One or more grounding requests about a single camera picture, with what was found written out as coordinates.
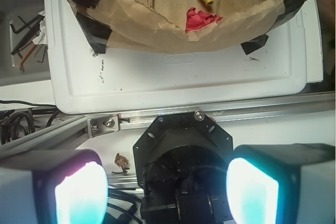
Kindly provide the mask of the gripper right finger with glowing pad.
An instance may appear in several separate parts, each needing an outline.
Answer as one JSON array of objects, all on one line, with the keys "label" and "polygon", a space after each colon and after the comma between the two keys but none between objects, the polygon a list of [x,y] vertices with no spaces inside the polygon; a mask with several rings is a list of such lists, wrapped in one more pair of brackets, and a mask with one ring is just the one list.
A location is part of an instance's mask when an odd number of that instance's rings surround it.
[{"label": "gripper right finger with glowing pad", "polygon": [[335,147],[240,145],[226,190],[236,223],[335,223]]}]

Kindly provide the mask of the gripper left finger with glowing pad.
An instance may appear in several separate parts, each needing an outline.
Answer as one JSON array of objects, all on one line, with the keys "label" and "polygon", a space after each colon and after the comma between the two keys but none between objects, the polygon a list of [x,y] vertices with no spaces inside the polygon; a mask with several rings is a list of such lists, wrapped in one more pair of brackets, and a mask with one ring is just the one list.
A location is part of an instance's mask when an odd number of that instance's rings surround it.
[{"label": "gripper left finger with glowing pad", "polygon": [[1,223],[102,223],[107,201],[93,150],[1,152]]}]

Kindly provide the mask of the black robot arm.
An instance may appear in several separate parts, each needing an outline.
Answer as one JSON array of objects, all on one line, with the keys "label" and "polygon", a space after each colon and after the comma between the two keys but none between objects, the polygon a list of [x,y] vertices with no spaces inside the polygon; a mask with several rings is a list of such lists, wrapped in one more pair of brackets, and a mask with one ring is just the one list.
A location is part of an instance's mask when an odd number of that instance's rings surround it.
[{"label": "black robot arm", "polygon": [[333,145],[234,146],[187,113],[156,118],[133,155],[142,198],[109,188],[93,150],[2,151],[1,223],[335,223]]}]

